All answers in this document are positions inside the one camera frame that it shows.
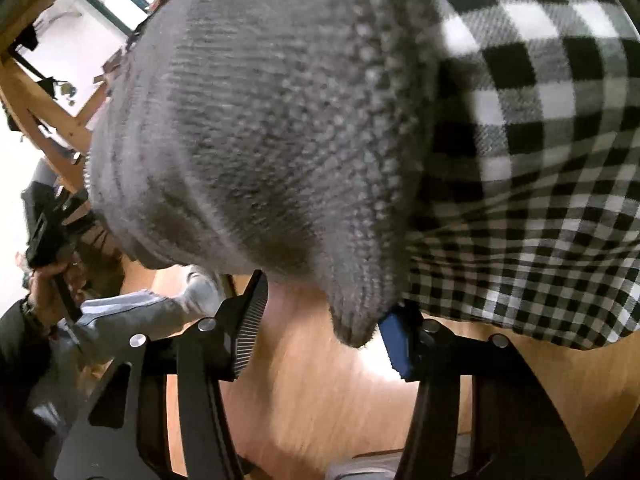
foot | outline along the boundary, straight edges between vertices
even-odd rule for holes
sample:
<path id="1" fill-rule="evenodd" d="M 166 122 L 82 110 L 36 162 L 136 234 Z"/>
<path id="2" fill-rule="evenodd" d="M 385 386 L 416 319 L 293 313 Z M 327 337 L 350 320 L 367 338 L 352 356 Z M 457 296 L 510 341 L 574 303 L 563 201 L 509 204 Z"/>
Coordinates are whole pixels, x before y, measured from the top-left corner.
<path id="1" fill-rule="evenodd" d="M 204 269 L 190 266 L 187 269 L 187 287 L 177 298 L 188 317 L 199 319 L 213 317 L 220 304 L 231 297 L 232 291 L 224 274 L 207 274 Z"/>

gingham blanket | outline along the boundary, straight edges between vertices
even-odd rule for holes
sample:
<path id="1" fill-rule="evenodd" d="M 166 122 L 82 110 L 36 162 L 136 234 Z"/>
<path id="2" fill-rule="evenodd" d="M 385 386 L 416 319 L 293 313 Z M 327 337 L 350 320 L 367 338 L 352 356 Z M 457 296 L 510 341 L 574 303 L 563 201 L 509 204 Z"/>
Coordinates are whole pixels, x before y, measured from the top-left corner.
<path id="1" fill-rule="evenodd" d="M 406 301 L 589 349 L 640 327 L 640 43 L 617 0 L 434 0 Z"/>

screw head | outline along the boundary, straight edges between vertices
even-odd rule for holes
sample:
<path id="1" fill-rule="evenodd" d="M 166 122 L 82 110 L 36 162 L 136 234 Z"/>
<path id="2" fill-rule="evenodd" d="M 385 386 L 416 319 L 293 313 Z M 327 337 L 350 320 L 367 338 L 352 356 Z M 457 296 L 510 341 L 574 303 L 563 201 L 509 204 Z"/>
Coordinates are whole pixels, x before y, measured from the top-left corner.
<path id="1" fill-rule="evenodd" d="M 129 339 L 129 346 L 133 348 L 138 348 L 146 343 L 146 336 L 143 334 L 132 335 L 131 339 Z"/>
<path id="2" fill-rule="evenodd" d="M 211 332 L 216 327 L 216 320 L 206 317 L 198 322 L 198 330 L 201 332 Z"/>
<path id="3" fill-rule="evenodd" d="M 491 338 L 491 342 L 496 345 L 498 348 L 507 348 L 509 346 L 509 340 L 507 336 L 502 334 L 494 334 Z"/>
<path id="4" fill-rule="evenodd" d="M 435 319 L 425 319 L 422 322 L 422 329 L 428 334 L 435 334 L 440 330 L 440 323 Z"/>

hand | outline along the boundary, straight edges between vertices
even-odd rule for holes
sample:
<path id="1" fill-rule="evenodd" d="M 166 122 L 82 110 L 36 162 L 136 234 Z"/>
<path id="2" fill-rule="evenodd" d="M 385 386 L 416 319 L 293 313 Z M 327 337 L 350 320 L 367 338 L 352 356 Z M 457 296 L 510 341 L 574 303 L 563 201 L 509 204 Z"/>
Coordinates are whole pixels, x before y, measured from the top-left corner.
<path id="1" fill-rule="evenodd" d="M 29 304 L 33 315 L 45 328 L 51 328 L 66 316 L 66 309 L 60 298 L 54 276 L 64 273 L 64 279 L 71 291 L 71 297 L 82 302 L 80 291 L 86 283 L 84 269 L 78 257 L 74 261 L 51 264 L 37 269 L 29 280 Z"/>

wooden floor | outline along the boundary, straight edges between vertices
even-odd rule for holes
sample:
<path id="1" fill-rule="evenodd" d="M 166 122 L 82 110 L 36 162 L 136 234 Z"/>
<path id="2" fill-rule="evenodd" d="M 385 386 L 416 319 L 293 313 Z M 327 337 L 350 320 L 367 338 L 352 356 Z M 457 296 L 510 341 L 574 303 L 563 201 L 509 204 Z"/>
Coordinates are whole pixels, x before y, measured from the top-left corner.
<path id="1" fill-rule="evenodd" d="M 129 267 L 125 290 L 143 287 L 176 294 L 182 272 L 154 275 Z M 474 323 L 447 324 L 478 338 L 500 332 Z M 580 352 L 504 333 L 548 391 L 591 470 L 638 407 L 640 335 Z M 185 474 L 175 381 L 169 382 L 169 392 L 172 462 Z M 401 448 L 415 392 L 415 384 L 405 384 L 391 369 L 379 336 L 362 350 L 342 346 L 319 291 L 273 284 L 252 362 L 238 381 L 223 387 L 236 449 L 274 480 L 319 480 L 330 463 Z M 461 430 L 470 426 L 469 393 L 465 381 Z"/>

